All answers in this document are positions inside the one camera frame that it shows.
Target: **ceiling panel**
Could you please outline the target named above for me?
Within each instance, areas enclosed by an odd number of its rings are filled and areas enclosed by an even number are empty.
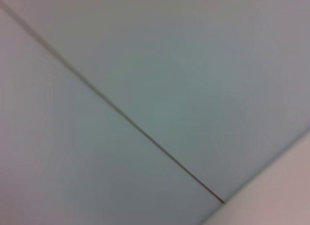
[[[196,225],[220,205],[1,9],[0,24],[1,223]]]
[[[5,0],[222,198],[310,123],[309,0]]]

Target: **light gray surface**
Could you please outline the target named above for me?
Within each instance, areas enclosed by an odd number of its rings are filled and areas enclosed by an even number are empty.
[[[0,9],[0,223],[195,225],[220,203]]]
[[[310,123],[309,0],[6,0],[228,198]]]

